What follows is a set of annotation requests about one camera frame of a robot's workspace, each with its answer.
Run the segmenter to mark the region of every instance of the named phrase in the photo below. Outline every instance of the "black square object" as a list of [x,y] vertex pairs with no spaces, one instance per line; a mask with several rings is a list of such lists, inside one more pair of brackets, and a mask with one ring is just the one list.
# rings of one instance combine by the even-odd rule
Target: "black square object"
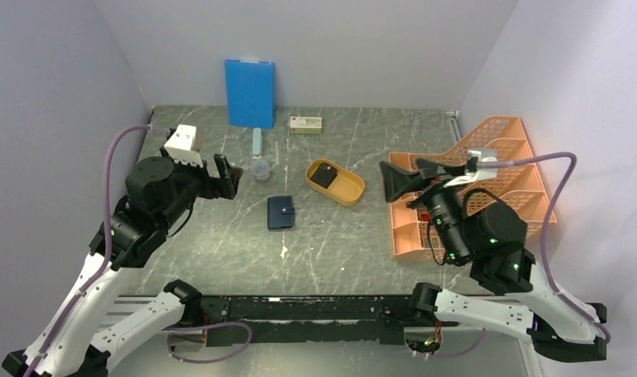
[[330,187],[335,178],[337,178],[337,169],[329,163],[322,163],[309,179],[325,189]]
[[295,223],[292,196],[270,196],[267,198],[267,229],[289,229]]

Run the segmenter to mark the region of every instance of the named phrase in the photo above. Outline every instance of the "orange basket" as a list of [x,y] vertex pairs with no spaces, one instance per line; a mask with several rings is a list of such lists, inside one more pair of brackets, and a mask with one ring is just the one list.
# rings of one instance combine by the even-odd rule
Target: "orange basket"
[[[516,116],[490,116],[446,153],[431,155],[391,152],[390,162],[405,170],[417,170],[418,158],[459,166],[466,163],[467,151],[472,148],[495,149],[498,151],[499,161],[533,157],[521,119]],[[475,188],[487,189],[511,206],[529,225],[527,238],[540,232],[549,206],[549,197],[535,163],[498,169],[496,178],[468,185],[459,196],[463,197],[464,193]],[[429,248],[431,242],[436,258],[443,259],[445,249],[436,230],[431,228],[427,235],[428,222],[423,220],[426,210],[411,210],[406,207],[406,202],[416,197],[417,194],[409,193],[389,204],[392,256],[401,260],[433,260]],[[473,214],[492,201],[492,198],[483,193],[475,193],[469,199],[467,213]],[[552,213],[550,224],[555,223],[556,217]]]

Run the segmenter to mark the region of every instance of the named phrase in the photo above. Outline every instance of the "gray marble table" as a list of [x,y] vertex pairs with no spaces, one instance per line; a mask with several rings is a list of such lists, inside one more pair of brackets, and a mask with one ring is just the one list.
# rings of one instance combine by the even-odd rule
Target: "gray marble table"
[[[321,135],[290,134],[290,115],[322,116]],[[263,154],[272,177],[255,182],[252,130],[228,126],[225,107],[159,106],[152,123],[189,124],[206,135],[200,154],[216,174],[211,156],[224,153],[245,174],[234,200],[198,200],[191,221],[151,258],[128,294],[156,295],[183,279],[204,294],[400,294],[419,281],[459,293],[485,294],[468,268],[391,258],[390,220],[378,162],[389,152],[444,152],[452,146],[445,113],[382,108],[278,108],[273,130],[263,131]],[[157,155],[162,137],[145,138],[140,159]],[[305,170],[319,158],[361,176],[366,189],[343,207],[311,189]],[[270,232],[267,198],[292,195],[293,229]]]

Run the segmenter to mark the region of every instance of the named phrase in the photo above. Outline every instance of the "blue folder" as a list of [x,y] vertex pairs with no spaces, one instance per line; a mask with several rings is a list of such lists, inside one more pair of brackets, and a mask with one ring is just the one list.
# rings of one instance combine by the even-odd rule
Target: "blue folder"
[[271,130],[274,124],[274,64],[225,61],[228,124]]

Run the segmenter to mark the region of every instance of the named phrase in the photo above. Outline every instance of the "small white box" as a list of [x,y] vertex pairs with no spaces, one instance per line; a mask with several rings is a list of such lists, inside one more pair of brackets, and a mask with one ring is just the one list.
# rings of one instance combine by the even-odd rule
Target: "small white box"
[[323,118],[320,116],[292,116],[288,120],[291,134],[322,134]]

